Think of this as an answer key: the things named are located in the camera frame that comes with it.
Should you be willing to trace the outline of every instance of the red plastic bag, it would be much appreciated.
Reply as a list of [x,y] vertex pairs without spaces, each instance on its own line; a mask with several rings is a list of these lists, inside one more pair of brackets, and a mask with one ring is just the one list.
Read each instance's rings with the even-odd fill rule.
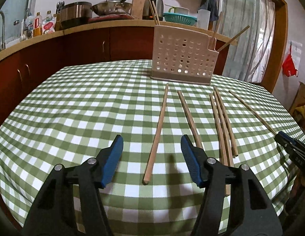
[[298,70],[294,67],[294,62],[293,62],[292,56],[291,56],[291,49],[292,49],[292,45],[290,44],[289,54],[282,64],[282,71],[288,77],[290,77],[292,75],[295,75],[296,77],[298,77],[299,73],[298,73]]

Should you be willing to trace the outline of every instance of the brown cabinet door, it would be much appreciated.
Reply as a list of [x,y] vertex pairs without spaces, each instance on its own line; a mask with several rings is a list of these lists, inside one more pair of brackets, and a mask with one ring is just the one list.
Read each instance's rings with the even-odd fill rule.
[[110,60],[152,59],[153,27],[110,28]]
[[25,73],[19,52],[0,62],[0,126],[23,98]]
[[62,37],[53,38],[21,50],[26,70],[26,95],[64,67]]
[[[215,49],[218,50],[224,44],[225,44],[225,42],[217,40]],[[225,66],[226,61],[227,61],[229,47],[230,47],[230,45],[228,45],[221,52],[219,52],[217,62],[216,62],[216,66],[215,66],[215,69],[213,71],[213,73],[215,75],[222,75],[222,72],[224,71],[224,66]]]
[[93,64],[110,60],[109,29],[92,29],[63,37],[66,66]]

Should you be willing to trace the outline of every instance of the table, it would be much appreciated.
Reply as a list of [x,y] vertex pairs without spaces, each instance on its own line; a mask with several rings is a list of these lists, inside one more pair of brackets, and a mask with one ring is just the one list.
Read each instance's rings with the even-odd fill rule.
[[[65,67],[39,85],[0,128],[0,192],[16,220],[27,212],[53,166],[81,164],[109,146],[117,134],[124,150],[113,182],[101,190],[116,235],[186,235],[202,202],[203,189],[191,181],[181,149],[183,134],[193,140],[177,90],[181,90],[204,149],[219,158],[209,94],[218,87],[238,145],[235,167],[248,164],[277,214],[283,210],[296,168],[267,128],[228,90],[251,105],[275,131],[305,143],[290,114],[265,89],[214,75],[211,86],[170,82],[156,163],[142,185],[166,82],[151,80],[150,60]],[[230,197],[224,199],[220,229],[227,226]],[[74,189],[78,227],[78,188]]]

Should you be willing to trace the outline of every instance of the faucet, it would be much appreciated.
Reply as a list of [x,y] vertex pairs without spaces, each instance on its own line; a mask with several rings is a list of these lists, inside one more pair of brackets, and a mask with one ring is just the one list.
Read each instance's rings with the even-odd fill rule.
[[6,45],[5,45],[5,15],[4,15],[4,12],[3,11],[0,11],[0,14],[2,16],[2,21],[3,21],[3,24],[2,24],[2,46],[0,47],[0,52],[2,50],[5,50],[6,48]]
[[26,19],[27,19],[29,10],[30,10],[30,9],[28,8],[28,9],[26,9],[26,11],[25,11],[23,33],[21,34],[21,36],[20,36],[20,38],[19,38],[19,40],[20,40],[21,42],[27,40],[27,37],[30,37],[30,36],[29,36],[29,31],[28,31],[28,26],[26,25]]

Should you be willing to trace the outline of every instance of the chopstick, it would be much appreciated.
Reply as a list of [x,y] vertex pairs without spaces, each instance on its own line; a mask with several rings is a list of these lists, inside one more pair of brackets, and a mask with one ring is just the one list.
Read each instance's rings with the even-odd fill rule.
[[264,125],[265,125],[265,127],[266,128],[268,128],[269,129],[269,131],[271,132],[271,133],[273,133],[274,134],[274,136],[277,134],[272,128],[271,128],[271,126],[262,118],[262,117],[260,117],[260,115],[257,113],[257,112],[255,112],[255,110],[250,106],[250,105],[248,105],[242,98],[240,98],[239,96],[237,96],[233,91],[231,91],[231,90],[229,90],[229,92],[233,95],[233,96],[235,96],[247,109],[249,109],[260,121],[261,121],[261,123],[263,123]]
[[182,95],[182,92],[180,90],[178,90],[178,95],[179,95],[185,116],[187,118],[187,122],[191,128],[196,146],[203,149],[202,141],[201,141],[199,134],[197,133],[196,125],[193,120],[192,114],[191,114],[189,107],[188,107],[187,103],[185,102],[184,96]]
[[222,20],[222,15],[223,15],[223,13],[222,13],[222,11],[221,11],[220,14],[219,14],[218,21],[217,21],[217,23],[216,23],[216,25],[215,25],[215,30],[214,30],[213,36],[212,36],[211,39],[210,39],[210,45],[209,45],[209,49],[210,49],[210,50],[215,50],[215,47],[213,47],[213,43],[214,43],[214,41],[215,41],[215,37],[216,37],[217,31],[218,31],[220,22],[221,22],[221,20]]
[[151,12],[152,12],[153,20],[155,21],[155,24],[158,25],[158,22],[157,22],[157,20],[156,20],[156,16],[155,16],[155,13],[154,13],[154,9],[153,9],[152,3],[151,3],[150,0],[148,0],[148,1],[149,1],[150,10],[151,10]]
[[250,26],[246,26],[242,31],[240,31],[238,34],[236,34],[230,41],[225,43],[223,46],[221,46],[217,51],[220,52],[222,51],[225,47],[227,47],[230,43],[232,43],[235,39],[237,39],[241,34],[243,34],[246,30],[248,30]]
[[233,134],[233,131],[232,131],[232,126],[231,126],[231,123],[230,123],[230,120],[229,120],[229,117],[228,117],[228,114],[227,114],[226,107],[224,106],[224,102],[222,101],[222,98],[219,94],[218,89],[215,86],[213,87],[213,89],[215,90],[215,92],[217,94],[217,97],[218,97],[218,100],[219,100],[219,103],[220,103],[220,106],[221,106],[221,109],[222,109],[222,113],[224,114],[224,118],[225,118],[225,121],[227,123],[228,131],[229,131],[229,135],[230,135],[231,148],[233,150],[234,157],[236,157],[236,156],[239,155],[239,153],[238,153],[238,148],[237,148],[237,145],[236,145],[236,142],[235,142],[234,134]]
[[233,158],[232,158],[232,151],[231,151],[231,146],[230,146],[230,137],[229,137],[229,133],[228,133],[228,130],[227,130],[226,122],[224,120],[224,115],[223,115],[221,107],[219,105],[219,101],[218,101],[218,97],[217,97],[216,92],[214,92],[213,95],[215,96],[217,109],[218,109],[218,114],[219,114],[220,122],[221,122],[221,125],[222,125],[222,130],[223,130],[223,133],[224,133],[224,144],[226,146],[228,166],[229,167],[234,167]]
[[155,12],[155,15],[156,15],[156,19],[157,19],[158,25],[160,25],[159,16],[158,16],[158,12],[157,12],[157,9],[156,9],[154,1],[152,2],[152,6],[153,6],[153,9],[154,9],[154,12]]
[[[218,111],[217,111],[217,107],[215,105],[215,101],[213,99],[213,95],[210,94],[210,102],[213,108],[213,115],[214,115],[214,120],[215,120],[215,125],[216,125],[216,129],[217,129],[217,133],[218,133],[218,141],[219,141],[219,149],[220,149],[220,156],[221,156],[221,163],[223,163],[225,166],[228,166],[228,159],[227,159],[227,154],[226,154],[226,149],[225,149],[225,145],[224,145],[224,135],[221,129],[221,124],[219,121],[219,115],[218,115]],[[225,189],[224,189],[225,195],[229,196],[231,194],[231,186],[230,185],[225,185]]]
[[146,167],[146,171],[145,171],[145,174],[144,174],[144,179],[143,179],[144,184],[149,183],[151,174],[153,172],[153,166],[154,166],[155,159],[156,159],[157,148],[158,148],[159,139],[160,139],[160,135],[161,135],[162,124],[163,124],[163,121],[164,121],[164,113],[166,111],[168,88],[169,88],[169,84],[167,83],[166,88],[164,90],[164,99],[162,101],[162,106],[161,106],[161,111],[160,111],[160,115],[159,115],[159,120],[158,120],[158,124],[157,124],[155,137],[154,137],[154,140],[153,140],[153,143],[152,143],[152,148],[150,150],[149,160],[147,162],[147,167]]

